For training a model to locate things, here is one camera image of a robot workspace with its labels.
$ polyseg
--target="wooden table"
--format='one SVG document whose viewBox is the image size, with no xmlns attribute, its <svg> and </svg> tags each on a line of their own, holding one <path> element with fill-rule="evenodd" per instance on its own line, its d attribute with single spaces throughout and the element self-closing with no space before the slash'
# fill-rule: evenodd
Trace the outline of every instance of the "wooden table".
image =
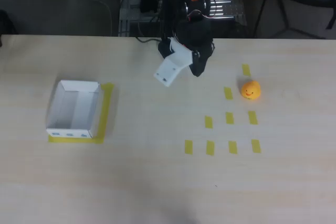
<svg viewBox="0 0 336 224">
<path fill-rule="evenodd" d="M 214 42 L 199 78 L 184 70 L 166 88 L 153 78 L 154 42 L 3 36 L 0 223 L 334 223 L 336 42 Z M 239 95 L 242 63 L 261 84 L 257 101 Z M 103 144 L 48 143 L 59 79 L 115 84 Z"/>
</svg>

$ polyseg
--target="white cardboard box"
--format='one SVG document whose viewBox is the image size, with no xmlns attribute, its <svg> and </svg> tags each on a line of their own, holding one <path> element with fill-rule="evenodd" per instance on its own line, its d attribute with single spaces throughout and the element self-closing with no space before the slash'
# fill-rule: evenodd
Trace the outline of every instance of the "white cardboard box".
<svg viewBox="0 0 336 224">
<path fill-rule="evenodd" d="M 61 80 L 47 116 L 47 132 L 52 137 L 95 137 L 102 99 L 98 82 Z"/>
</svg>

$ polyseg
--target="orange ball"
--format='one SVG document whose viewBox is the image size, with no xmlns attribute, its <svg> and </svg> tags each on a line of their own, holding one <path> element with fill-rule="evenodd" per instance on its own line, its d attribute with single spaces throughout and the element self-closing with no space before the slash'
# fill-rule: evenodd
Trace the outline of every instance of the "orange ball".
<svg viewBox="0 0 336 224">
<path fill-rule="evenodd" d="M 260 84 L 257 81 L 250 81 L 243 85 L 242 96 L 248 100 L 257 99 L 261 95 Z"/>
</svg>

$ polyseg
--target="floor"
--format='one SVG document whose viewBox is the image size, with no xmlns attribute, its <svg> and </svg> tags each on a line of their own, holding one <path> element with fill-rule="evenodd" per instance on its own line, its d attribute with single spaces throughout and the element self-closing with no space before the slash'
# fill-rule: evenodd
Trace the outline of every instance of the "floor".
<svg viewBox="0 0 336 224">
<path fill-rule="evenodd" d="M 120 0 L 100 0 L 112 12 L 113 36 L 118 34 Z M 249 30 L 252 31 L 262 0 L 244 0 Z M 336 27 L 325 30 L 331 9 L 301 5 L 285 0 L 293 26 L 310 33 L 336 38 Z M 0 9 L 9 13 L 20 34 L 109 36 L 110 17 L 107 8 L 91 0 L 0 0 Z M 267 38 L 282 29 L 283 23 L 274 0 L 268 0 L 258 37 Z M 286 33 L 281 38 L 306 38 Z"/>
</svg>

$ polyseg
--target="yellow tape marker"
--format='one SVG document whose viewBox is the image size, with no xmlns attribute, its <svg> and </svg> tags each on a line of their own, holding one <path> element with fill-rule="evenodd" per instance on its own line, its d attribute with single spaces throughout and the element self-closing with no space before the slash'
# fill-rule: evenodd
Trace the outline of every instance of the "yellow tape marker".
<svg viewBox="0 0 336 224">
<path fill-rule="evenodd" d="M 253 150 L 254 153 L 261 153 L 259 140 L 252 139 L 251 144 L 252 144 L 252 150 Z"/>
<path fill-rule="evenodd" d="M 191 140 L 184 141 L 184 153 L 193 155 L 193 141 Z"/>
<path fill-rule="evenodd" d="M 250 66 L 248 64 L 241 64 L 243 68 L 243 75 L 251 77 Z"/>
<path fill-rule="evenodd" d="M 84 144 L 102 144 L 105 138 L 107 118 L 110 109 L 110 100 L 114 85 L 106 83 L 101 85 L 104 90 L 103 103 L 101 107 L 97 136 L 94 138 L 72 138 L 72 137 L 52 137 L 49 135 L 49 143 L 84 143 Z"/>
<path fill-rule="evenodd" d="M 205 116 L 205 127 L 208 129 L 212 129 L 212 117 L 211 116 Z"/>
<path fill-rule="evenodd" d="M 258 124 L 257 115 L 255 111 L 249 111 L 248 117 L 250 118 L 250 124 Z"/>
<path fill-rule="evenodd" d="M 206 141 L 206 154 L 210 156 L 215 155 L 215 142 Z"/>
<path fill-rule="evenodd" d="M 232 100 L 233 99 L 231 88 L 224 87 L 224 94 L 225 94 L 225 98 L 227 100 Z"/>
<path fill-rule="evenodd" d="M 231 112 L 226 112 L 226 123 L 227 124 L 235 124 L 235 120 L 233 118 L 233 113 Z"/>
<path fill-rule="evenodd" d="M 238 154 L 237 142 L 229 141 L 229 152 L 232 154 Z"/>
</svg>

